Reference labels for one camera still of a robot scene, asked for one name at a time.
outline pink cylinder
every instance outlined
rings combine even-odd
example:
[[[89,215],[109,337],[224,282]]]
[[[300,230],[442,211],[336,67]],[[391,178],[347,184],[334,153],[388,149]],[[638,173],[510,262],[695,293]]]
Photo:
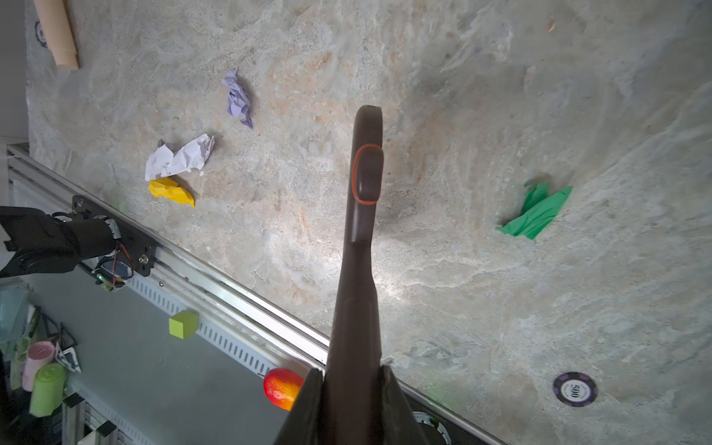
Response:
[[[22,389],[32,391],[35,374],[44,365],[54,361],[54,345],[51,342],[37,342],[27,350],[25,369],[22,372]]]

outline white crumpled paper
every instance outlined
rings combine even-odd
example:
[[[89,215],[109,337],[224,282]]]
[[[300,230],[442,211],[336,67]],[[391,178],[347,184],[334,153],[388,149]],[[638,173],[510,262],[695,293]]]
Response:
[[[145,179],[150,181],[190,172],[192,169],[200,170],[208,160],[214,144],[214,137],[203,134],[188,142],[175,155],[171,144],[161,145],[146,161]]]

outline yellow-green cube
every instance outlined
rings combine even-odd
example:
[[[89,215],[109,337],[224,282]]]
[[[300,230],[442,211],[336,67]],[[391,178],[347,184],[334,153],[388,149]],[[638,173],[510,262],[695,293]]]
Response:
[[[188,338],[198,330],[198,314],[181,310],[168,320],[168,332],[178,338]]]

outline green roll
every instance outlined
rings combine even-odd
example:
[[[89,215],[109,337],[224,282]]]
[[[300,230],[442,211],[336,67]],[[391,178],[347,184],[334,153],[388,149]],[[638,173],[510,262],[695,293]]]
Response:
[[[59,363],[44,365],[35,375],[35,384],[30,399],[30,414],[35,417],[52,415],[62,404],[67,370]]]

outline green crumpled paper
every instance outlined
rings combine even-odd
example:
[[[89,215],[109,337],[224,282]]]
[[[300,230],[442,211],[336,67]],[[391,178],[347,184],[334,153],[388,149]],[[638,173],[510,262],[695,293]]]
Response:
[[[536,238],[559,213],[571,194],[571,189],[572,187],[564,187],[547,197],[549,184],[536,184],[524,200],[522,216],[510,221],[504,227],[497,227],[497,230],[511,236],[524,235],[529,239]]]

